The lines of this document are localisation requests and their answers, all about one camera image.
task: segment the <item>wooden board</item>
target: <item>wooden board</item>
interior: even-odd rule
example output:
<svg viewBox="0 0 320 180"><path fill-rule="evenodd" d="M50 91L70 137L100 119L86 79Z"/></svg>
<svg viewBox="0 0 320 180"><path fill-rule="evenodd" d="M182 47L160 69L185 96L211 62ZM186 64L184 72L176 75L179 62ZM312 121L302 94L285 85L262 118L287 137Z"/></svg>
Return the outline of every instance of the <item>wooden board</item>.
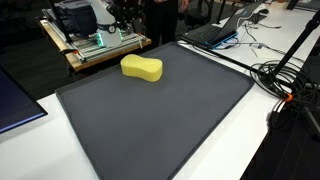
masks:
<svg viewBox="0 0 320 180"><path fill-rule="evenodd" d="M46 20L40 21L41 26L43 29L48 33L48 35L51 37L53 42L58 46L59 50L68 49L66 43L60 38L60 36L53 30L53 28L48 24ZM147 38L146 41L141 42L142 46L145 47L149 44L151 44L151 39ZM113 54L108 54L104 57L101 57L94 61L88 61L86 63L81 63L78 57L74 54L67 54L66 59L68 60L71 67L74 69L75 72L80 71L82 69L91 67L93 65L99 64L101 62L110 60L112 58L115 58L117 56L129 53L131 51L134 51L136 49L141 48L139 44L130 46L128 48L122 48L120 51L117 51Z"/></svg>

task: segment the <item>table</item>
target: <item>table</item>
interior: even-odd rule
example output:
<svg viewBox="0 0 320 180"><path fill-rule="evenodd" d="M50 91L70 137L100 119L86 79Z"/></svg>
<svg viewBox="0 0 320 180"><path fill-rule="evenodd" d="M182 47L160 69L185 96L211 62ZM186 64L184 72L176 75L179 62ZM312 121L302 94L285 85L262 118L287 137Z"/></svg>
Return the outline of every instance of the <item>table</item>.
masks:
<svg viewBox="0 0 320 180"><path fill-rule="evenodd" d="M279 14L282 15L283 21L276 20L276 15ZM276 32L261 28L252 33L267 45L285 51L303 29L297 27L296 31L292 31L290 27L298 24L304 26L313 14L301 10L286 12L270 9L270 17L261 23L270 23L269 25L281 23L283 29ZM286 21L290 16L295 17L294 22ZM243 32L243 29L239 29L240 36ZM274 41L271 38L263 38L265 33L270 32L274 33L274 37L287 37L291 41L279 42L277 38L274 38ZM319 35L317 29L296 55L305 59ZM244 61L248 65L262 61L244 45L221 53ZM248 73L245 69L224 60L210 58L240 72ZM268 113L277 101L278 99L255 85L205 140L174 179L239 179L268 132L266 122ZM48 116L0 136L0 179L98 179L55 94L39 100L39 103L48 111Z"/></svg>
<svg viewBox="0 0 320 180"><path fill-rule="evenodd" d="M40 24L41 28L43 29L43 31L45 31L45 33L48 34L48 36L52 39L52 41L57 45L57 47L59 48L59 51L64 50L64 49L69 49L67 44L60 38L60 36L57 34L57 32L48 24L47 20L40 20L39 24ZM145 41L141 42L141 45L143 47L150 45L150 44L151 44L151 39L149 39L149 38L146 38ZM85 63L81 63L80 60L77 58L77 56L70 53L70 54L66 55L66 60L67 60L68 64L70 65L70 67L75 72L78 72L80 70L86 69L88 67L102 63L104 61L118 57L120 55L127 54L129 52L132 52L132 51L140 49L140 48L141 48L140 45L136 44L136 45L133 45L133 46L130 46L127 48L122 48L119 51L115 51L114 53L103 56L97 60L88 61Z"/></svg>

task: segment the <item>white table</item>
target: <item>white table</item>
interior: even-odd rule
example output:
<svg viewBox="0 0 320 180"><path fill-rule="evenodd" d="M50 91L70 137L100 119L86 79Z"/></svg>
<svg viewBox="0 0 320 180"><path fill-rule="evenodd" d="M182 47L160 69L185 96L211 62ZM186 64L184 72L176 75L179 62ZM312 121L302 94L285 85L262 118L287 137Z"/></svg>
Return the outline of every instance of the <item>white table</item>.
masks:
<svg viewBox="0 0 320 180"><path fill-rule="evenodd" d="M261 27L252 34L260 42L286 51L312 16L312 12L301 10L270 9L270 16L261 23L282 25L283 28ZM319 29L312 33L296 56L306 59L319 34ZM256 58L246 45L219 52L247 65L263 61ZM248 73L224 60L211 59ZM239 179L268 131L267 116L277 101L255 85L174 179ZM56 96L50 95L39 103L48 116L0 135L0 179L98 179Z"/></svg>

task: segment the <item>blue screen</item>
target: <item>blue screen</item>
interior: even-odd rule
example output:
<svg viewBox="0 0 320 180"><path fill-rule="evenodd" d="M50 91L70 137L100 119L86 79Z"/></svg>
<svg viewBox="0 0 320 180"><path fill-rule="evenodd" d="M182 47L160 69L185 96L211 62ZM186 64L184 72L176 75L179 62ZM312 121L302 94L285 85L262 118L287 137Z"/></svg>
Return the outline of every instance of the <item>blue screen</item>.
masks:
<svg viewBox="0 0 320 180"><path fill-rule="evenodd" d="M0 66L0 133L43 115L46 112Z"/></svg>

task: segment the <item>sponge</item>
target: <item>sponge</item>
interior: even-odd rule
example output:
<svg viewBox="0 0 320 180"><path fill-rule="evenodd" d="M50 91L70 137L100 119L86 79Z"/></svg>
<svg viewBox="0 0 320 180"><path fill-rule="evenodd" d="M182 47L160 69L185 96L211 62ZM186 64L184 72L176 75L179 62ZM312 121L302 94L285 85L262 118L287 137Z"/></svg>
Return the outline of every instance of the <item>sponge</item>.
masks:
<svg viewBox="0 0 320 180"><path fill-rule="evenodd" d="M162 61L129 54L121 62L122 73L126 76L138 77L150 82L156 82L162 75Z"/></svg>

